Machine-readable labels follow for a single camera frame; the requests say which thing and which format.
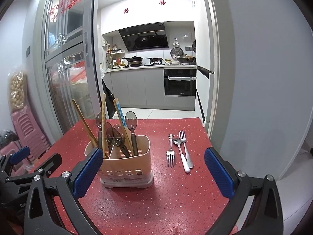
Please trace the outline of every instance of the fork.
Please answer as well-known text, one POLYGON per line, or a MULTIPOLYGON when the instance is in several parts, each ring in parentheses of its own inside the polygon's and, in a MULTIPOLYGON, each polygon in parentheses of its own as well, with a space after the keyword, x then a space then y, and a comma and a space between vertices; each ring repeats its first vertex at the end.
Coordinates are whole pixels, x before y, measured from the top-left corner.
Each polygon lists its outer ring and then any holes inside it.
POLYGON ((185 148, 185 154, 186 154, 186 160, 187 160, 187 164, 188 164, 188 167, 189 168, 193 168, 193 163, 191 161, 191 158, 190 158, 190 155, 189 155, 189 152, 186 148, 186 135, 185 135, 185 131, 179 131, 179 138, 180 140, 182 141, 182 143, 184 144, 184 148, 185 148))
POLYGON ((173 168, 174 167, 174 158, 175 158, 175 152, 172 150, 172 140, 174 135, 170 134, 169 136, 170 139, 170 150, 166 152, 166 158, 167 158, 167 167, 168 168, 173 168))

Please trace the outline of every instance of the black built-in oven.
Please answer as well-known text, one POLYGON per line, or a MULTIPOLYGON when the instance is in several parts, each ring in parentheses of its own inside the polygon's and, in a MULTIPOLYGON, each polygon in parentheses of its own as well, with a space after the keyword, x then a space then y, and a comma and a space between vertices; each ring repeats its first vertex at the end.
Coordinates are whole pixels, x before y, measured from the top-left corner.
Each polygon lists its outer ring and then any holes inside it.
POLYGON ((196 69, 164 69, 166 96, 196 96, 196 69))

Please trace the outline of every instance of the red table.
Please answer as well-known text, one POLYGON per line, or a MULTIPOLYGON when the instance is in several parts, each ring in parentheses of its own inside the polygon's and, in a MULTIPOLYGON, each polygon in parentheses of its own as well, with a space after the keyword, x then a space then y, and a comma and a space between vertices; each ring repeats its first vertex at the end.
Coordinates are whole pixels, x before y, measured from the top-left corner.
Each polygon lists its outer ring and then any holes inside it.
MULTIPOLYGON (((93 120, 87 121, 97 135, 93 120)), ((103 234, 199 234, 213 225, 228 202, 224 198, 204 163, 204 150, 211 146, 198 118, 138 120, 136 135, 146 135, 151 141, 154 183, 149 188, 105 188, 96 176, 84 198, 82 207, 103 234), (177 146, 175 166, 166 165, 165 152, 169 149, 168 135, 178 137, 185 130, 187 148, 194 168, 184 172, 177 146)), ((62 156, 61 166, 52 177, 59 176, 85 158, 89 142, 82 123, 78 122, 38 161, 44 162, 53 153, 62 156)), ((75 232, 61 201, 55 202, 65 227, 75 232)))

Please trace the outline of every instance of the beige plastic utensil holder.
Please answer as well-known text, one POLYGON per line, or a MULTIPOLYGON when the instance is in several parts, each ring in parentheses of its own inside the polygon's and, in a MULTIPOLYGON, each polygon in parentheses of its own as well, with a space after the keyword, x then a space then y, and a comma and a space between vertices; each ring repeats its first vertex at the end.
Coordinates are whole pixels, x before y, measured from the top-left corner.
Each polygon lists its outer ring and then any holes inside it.
MULTIPOLYGON (((101 183, 107 188, 146 188, 153 183, 150 140, 145 135, 136 136, 138 156, 125 158, 119 147, 113 146, 109 159, 103 159, 98 171, 101 183)), ((85 148, 85 156, 92 150, 91 142, 85 148)))

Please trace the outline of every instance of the pink plastic stool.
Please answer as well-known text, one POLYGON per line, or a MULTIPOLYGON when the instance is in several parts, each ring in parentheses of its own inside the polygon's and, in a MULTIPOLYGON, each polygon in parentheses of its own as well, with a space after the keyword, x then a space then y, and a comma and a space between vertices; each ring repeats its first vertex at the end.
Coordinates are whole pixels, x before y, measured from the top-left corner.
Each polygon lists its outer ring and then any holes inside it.
POLYGON ((26 105, 12 114, 12 121, 21 145, 30 149, 29 160, 34 161, 48 149, 49 144, 32 115, 32 111, 26 105))
MULTIPOLYGON (((10 154, 14 154, 18 151, 18 146, 15 144, 15 142, 12 141, 10 144, 0 150, 0 154, 9 156, 10 154)), ((24 159, 19 164, 13 166, 11 177, 20 176, 27 173, 27 170, 25 169, 23 164, 30 165, 30 163, 26 159, 24 159)))

